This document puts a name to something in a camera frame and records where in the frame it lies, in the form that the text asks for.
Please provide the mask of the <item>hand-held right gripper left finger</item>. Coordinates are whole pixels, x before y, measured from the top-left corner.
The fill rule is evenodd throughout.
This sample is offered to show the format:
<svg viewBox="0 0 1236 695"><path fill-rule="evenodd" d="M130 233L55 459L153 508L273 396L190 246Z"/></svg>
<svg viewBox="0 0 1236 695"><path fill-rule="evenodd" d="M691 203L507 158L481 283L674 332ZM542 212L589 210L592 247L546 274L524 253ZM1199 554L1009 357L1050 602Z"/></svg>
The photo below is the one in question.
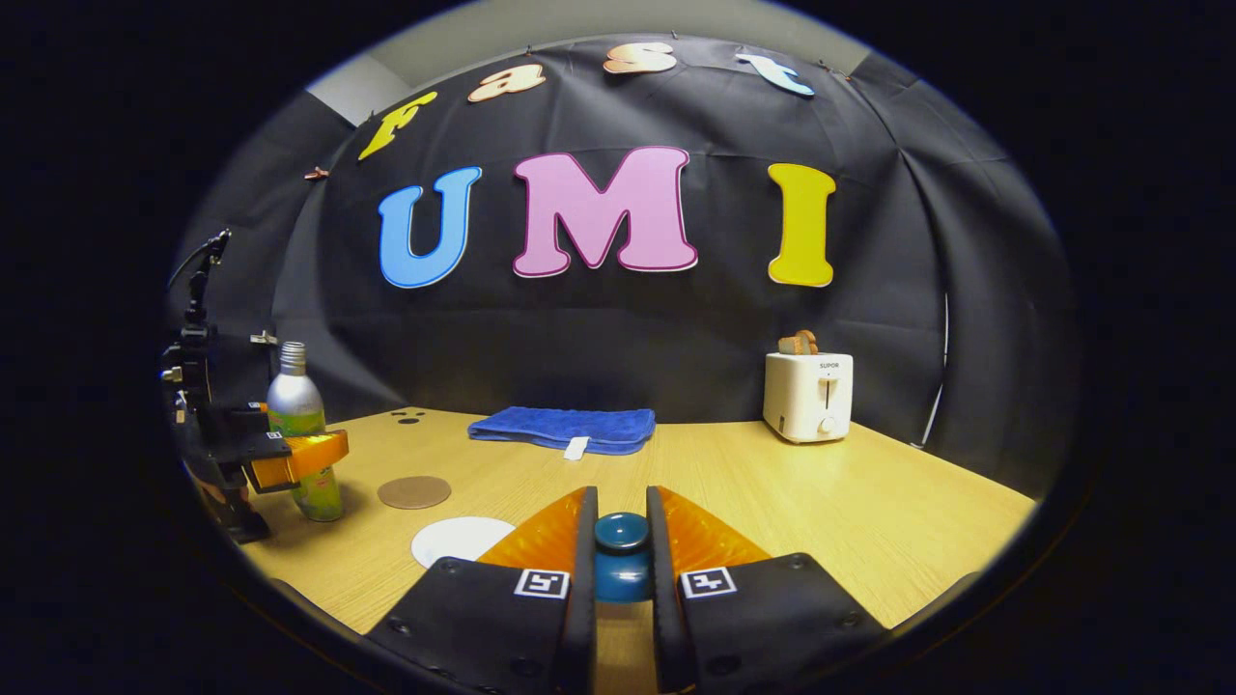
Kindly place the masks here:
<svg viewBox="0 0 1236 695"><path fill-rule="evenodd" d="M591 694L597 519L583 486L473 560L441 554L363 646L451 694Z"/></svg>

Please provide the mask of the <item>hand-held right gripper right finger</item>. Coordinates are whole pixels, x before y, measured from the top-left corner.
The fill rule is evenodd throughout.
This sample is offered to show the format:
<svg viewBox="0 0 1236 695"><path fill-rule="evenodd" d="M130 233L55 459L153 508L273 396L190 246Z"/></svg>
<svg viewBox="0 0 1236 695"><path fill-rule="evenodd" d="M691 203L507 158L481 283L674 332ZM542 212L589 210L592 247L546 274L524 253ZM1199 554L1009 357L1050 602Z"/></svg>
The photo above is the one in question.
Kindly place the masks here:
<svg viewBox="0 0 1236 695"><path fill-rule="evenodd" d="M810 554L775 556L666 486L646 491L662 694L790 694L887 629Z"/></svg>

